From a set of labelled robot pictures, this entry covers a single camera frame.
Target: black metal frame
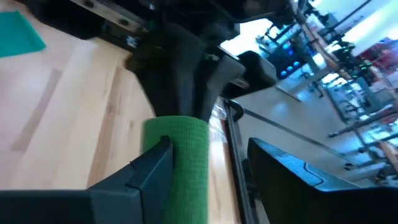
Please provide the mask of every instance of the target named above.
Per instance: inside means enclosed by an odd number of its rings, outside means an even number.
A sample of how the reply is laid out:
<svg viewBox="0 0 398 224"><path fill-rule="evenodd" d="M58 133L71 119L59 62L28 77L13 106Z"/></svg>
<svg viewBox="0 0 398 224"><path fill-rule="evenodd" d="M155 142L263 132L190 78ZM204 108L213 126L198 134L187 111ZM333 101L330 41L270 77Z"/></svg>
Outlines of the black metal frame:
<svg viewBox="0 0 398 224"><path fill-rule="evenodd" d="M332 32L336 32L336 28L340 25L342 25L342 23L344 23L345 21L347 21L347 19L349 19L351 16L353 16L354 14L356 14L359 10L361 10L363 7L367 6L372 0L366 0L366 2L362 3L360 6L358 6L356 9L354 9L352 12L350 12L346 17L344 17L342 20L340 20L339 22L337 22L335 25L333 25L332 27L328 28L328 31L324 34L322 34L322 37L325 37L328 34L331 34Z"/></svg>
<svg viewBox="0 0 398 224"><path fill-rule="evenodd" d="M241 147L240 133L237 127L237 120L234 119L235 110L229 100L224 100L224 108L227 114L225 134L228 141L229 159L231 161L231 170L236 191L237 204L242 224L255 224L256 217L252 212L249 200L249 193L246 187L245 176L243 172L242 158L239 155Z"/></svg>

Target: wooden floor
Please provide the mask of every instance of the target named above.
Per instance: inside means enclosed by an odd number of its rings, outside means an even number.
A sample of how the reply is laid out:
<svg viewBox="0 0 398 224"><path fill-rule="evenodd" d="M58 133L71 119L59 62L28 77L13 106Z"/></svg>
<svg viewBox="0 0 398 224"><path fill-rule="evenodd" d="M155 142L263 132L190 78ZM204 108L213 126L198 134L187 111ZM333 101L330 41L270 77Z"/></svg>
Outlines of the wooden floor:
<svg viewBox="0 0 398 224"><path fill-rule="evenodd" d="M41 24L14 1L47 48L0 58L0 189L85 189L139 155L141 124L154 116L129 52ZM212 138L209 222L239 223L220 138Z"/></svg>

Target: teal mat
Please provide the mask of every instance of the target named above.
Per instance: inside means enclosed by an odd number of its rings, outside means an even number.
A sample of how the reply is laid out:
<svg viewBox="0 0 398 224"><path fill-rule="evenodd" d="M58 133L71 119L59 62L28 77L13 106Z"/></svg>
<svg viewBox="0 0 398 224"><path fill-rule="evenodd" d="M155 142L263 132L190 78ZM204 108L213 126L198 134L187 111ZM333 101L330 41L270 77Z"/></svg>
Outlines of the teal mat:
<svg viewBox="0 0 398 224"><path fill-rule="evenodd" d="M43 50L45 44L19 12L0 12L0 57Z"/></svg>

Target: green yoga mat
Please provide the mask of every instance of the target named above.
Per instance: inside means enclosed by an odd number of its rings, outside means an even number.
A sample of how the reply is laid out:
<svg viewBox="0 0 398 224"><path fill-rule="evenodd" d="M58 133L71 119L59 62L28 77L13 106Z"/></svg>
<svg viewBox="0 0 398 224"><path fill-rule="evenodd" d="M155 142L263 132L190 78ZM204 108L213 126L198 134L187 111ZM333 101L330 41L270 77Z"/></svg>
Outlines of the green yoga mat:
<svg viewBox="0 0 398 224"><path fill-rule="evenodd" d="M208 130L206 122L186 116L159 117L144 123L144 151L165 135L174 147L172 192L163 223L208 222Z"/></svg>
<svg viewBox="0 0 398 224"><path fill-rule="evenodd" d="M18 11L0 12L0 57L43 50L45 44Z"/></svg>

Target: rolled yoga mat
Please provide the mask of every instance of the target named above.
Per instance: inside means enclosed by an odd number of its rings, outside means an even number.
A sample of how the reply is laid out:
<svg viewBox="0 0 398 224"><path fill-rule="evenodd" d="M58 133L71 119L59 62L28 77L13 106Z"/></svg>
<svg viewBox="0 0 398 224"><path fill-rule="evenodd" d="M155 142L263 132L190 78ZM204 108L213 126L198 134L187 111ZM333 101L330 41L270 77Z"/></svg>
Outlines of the rolled yoga mat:
<svg viewBox="0 0 398 224"><path fill-rule="evenodd" d="M18 11L0 12L0 58L44 48L42 39Z"/></svg>
<svg viewBox="0 0 398 224"><path fill-rule="evenodd" d="M208 123L188 116L164 116L144 123L142 150L161 136L173 142L174 170L164 223L208 223Z"/></svg>

